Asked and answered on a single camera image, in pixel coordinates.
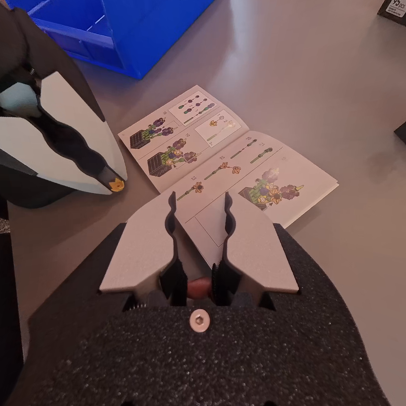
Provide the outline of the black lego set box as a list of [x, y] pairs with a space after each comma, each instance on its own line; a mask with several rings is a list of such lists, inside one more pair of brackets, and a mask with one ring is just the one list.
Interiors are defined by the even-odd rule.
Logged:
[[391, 20], [399, 25], [406, 26], [406, 1], [384, 0], [377, 15]]

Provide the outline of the blue plastic bin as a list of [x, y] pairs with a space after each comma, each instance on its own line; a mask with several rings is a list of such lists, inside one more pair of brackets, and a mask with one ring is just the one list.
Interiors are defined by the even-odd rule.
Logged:
[[71, 57], [142, 79], [212, 0], [11, 0]]

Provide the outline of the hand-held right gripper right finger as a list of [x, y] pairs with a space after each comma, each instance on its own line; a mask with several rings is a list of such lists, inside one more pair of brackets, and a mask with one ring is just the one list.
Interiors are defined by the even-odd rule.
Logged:
[[274, 223], [236, 192], [225, 194], [226, 238], [213, 265], [217, 306], [273, 306], [271, 293], [299, 293]]

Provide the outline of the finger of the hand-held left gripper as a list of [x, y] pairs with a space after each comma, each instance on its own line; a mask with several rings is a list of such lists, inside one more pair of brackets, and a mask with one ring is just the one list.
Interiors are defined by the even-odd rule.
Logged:
[[39, 178], [74, 190], [110, 195], [104, 186], [83, 173], [73, 160], [57, 154], [45, 141], [43, 134], [29, 121], [17, 117], [1, 117], [1, 150], [35, 171]]
[[55, 182], [125, 182], [124, 159], [106, 121], [89, 107], [63, 76], [41, 81], [40, 116], [35, 127], [51, 149], [43, 164], [45, 179]]

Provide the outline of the lego instruction booklet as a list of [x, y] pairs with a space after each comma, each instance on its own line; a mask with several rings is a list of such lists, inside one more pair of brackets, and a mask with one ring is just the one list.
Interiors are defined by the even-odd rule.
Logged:
[[159, 193], [175, 191], [177, 220], [209, 266], [222, 256], [227, 191], [286, 228], [339, 185], [198, 85], [119, 138]]

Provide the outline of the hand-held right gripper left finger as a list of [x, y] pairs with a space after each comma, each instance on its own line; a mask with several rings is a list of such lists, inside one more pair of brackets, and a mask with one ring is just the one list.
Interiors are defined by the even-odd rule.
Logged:
[[176, 193], [164, 192], [126, 222], [100, 291], [132, 292], [146, 304], [156, 291], [172, 306], [186, 306], [188, 278], [175, 231]]

